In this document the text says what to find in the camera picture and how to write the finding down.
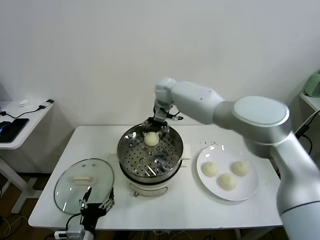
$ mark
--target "floor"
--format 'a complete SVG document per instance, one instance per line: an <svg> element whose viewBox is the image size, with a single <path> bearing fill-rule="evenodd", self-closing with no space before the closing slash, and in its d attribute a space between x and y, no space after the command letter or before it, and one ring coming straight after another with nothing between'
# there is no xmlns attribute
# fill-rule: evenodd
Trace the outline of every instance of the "floor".
<svg viewBox="0 0 320 240"><path fill-rule="evenodd" d="M34 188L36 190L42 190L49 177L41 176L38 178ZM6 179L0 175L0 184L3 186L6 182ZM14 185L10 185L7 189L3 197L0 199L0 216L3 218L7 218L10 223L16 220L18 215L11 215L11 209L20 195L20 190L17 189ZM29 217L34 206L36 205L36 199L28 199L25 205L21 210L21 214L25 217ZM44 240L45 237L52 233L50 229L42 229L42 228L32 228L28 225L26 220L23 220L21 226L19 226L19 221L12 226L12 231L16 232L7 238L6 240ZM7 228L7 224L2 222L0 224L0 240L4 239L4 232ZM244 235L249 232L250 229L241 230L241 234ZM188 240L190 239L187 233L193 240L236 240L235 231L232 229L224 229L224 230L199 230L199 231L187 231L180 232L174 231L170 233L161 233L160 235L156 235L159 233L154 233L153 231L98 231L96 233L96 240ZM275 228L265 236L261 237L260 240L287 240L288 237L282 227Z"/></svg>

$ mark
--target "robotic hand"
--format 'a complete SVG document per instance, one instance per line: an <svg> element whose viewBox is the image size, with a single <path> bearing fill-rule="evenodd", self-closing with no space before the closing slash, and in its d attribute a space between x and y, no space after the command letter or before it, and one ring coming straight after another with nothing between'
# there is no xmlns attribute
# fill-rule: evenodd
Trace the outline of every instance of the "robotic hand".
<svg viewBox="0 0 320 240"><path fill-rule="evenodd" d="M320 171L292 132L286 105L261 96L225 101L208 87L167 77L155 87L154 120L164 123L173 105L202 124L239 133L250 152L273 159L281 173L277 209L289 238L320 239Z"/></svg>
<svg viewBox="0 0 320 240"><path fill-rule="evenodd" d="M65 231L56 231L54 239L56 240L93 240L96 234L96 225L100 217L105 216L115 205L114 188L111 189L109 197L101 203L88 203L92 187L84 194L83 199L79 200L80 213L72 215L66 223ZM69 221L78 215L81 215L80 224L71 225Z"/></svg>

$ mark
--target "white robotic arm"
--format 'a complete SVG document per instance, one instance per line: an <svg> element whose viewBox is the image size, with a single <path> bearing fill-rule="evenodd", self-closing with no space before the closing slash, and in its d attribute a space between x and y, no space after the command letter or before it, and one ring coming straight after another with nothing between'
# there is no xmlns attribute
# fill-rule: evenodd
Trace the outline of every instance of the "white robotic arm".
<svg viewBox="0 0 320 240"><path fill-rule="evenodd" d="M289 238L320 239L320 171L292 132L286 105L261 96L225 101L208 87L169 77L155 96L155 121L164 122L175 105L202 124L241 134L254 155L273 159L281 174L277 209Z"/></svg>

